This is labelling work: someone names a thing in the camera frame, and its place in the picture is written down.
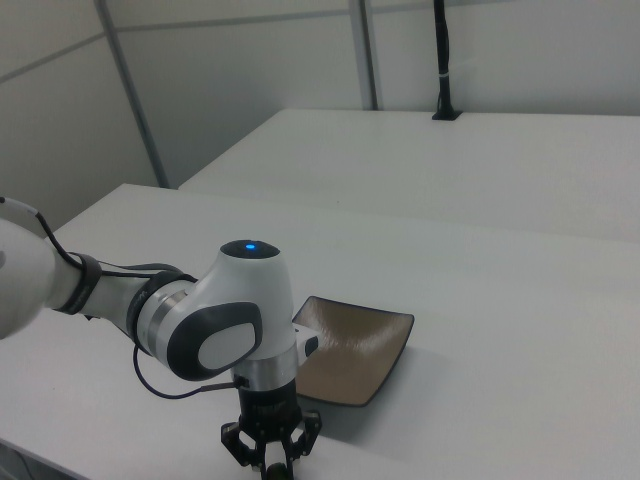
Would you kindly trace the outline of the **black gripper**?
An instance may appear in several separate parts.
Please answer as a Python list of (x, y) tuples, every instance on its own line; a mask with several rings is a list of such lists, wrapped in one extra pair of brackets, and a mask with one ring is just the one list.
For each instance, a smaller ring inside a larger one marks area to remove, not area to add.
[[(301, 410), (295, 381), (269, 391), (241, 388), (238, 394), (239, 423), (221, 426), (221, 443), (240, 466), (265, 473), (265, 442), (282, 438), (288, 466), (311, 453), (321, 431), (321, 415), (318, 410)], [(243, 442), (242, 432), (255, 440), (253, 448)]]

